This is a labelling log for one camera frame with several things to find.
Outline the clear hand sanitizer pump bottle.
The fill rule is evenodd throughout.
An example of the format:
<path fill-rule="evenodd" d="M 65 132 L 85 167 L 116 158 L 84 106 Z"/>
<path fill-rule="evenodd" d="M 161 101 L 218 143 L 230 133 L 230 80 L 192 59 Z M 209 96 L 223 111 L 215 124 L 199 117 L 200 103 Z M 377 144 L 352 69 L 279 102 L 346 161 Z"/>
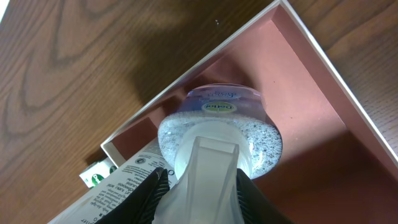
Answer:
<path fill-rule="evenodd" d="M 158 140 L 177 183 L 160 200 L 155 223 L 244 223 L 236 175 L 252 181 L 282 155 L 279 130 L 266 121 L 261 94 L 235 84 L 193 89 L 160 124 Z"/>

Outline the white lotion tube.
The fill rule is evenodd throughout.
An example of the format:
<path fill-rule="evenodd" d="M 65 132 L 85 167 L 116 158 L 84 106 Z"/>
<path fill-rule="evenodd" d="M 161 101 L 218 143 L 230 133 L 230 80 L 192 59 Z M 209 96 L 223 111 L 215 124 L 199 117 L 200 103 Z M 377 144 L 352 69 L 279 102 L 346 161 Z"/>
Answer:
<path fill-rule="evenodd" d="M 96 223 L 136 192 L 157 167 L 167 169 L 169 185 L 173 187 L 177 183 L 174 169 L 163 158 L 155 138 L 50 223 Z"/>

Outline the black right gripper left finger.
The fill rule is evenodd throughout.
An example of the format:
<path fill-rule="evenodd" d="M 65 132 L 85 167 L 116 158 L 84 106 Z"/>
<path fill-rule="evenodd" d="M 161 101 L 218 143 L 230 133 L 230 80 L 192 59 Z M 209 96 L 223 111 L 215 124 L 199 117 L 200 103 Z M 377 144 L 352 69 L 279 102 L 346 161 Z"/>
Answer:
<path fill-rule="evenodd" d="M 156 168 L 121 204 L 96 224 L 152 223 L 156 207 L 170 190 L 167 172 L 167 169 Z"/>

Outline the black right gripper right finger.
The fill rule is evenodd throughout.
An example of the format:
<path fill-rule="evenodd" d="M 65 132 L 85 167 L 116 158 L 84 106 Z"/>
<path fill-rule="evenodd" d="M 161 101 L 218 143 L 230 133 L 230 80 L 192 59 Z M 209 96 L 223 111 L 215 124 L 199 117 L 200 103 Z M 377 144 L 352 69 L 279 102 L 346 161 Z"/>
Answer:
<path fill-rule="evenodd" d="M 241 170 L 236 175 L 238 202 L 245 224 L 293 224 Z"/>

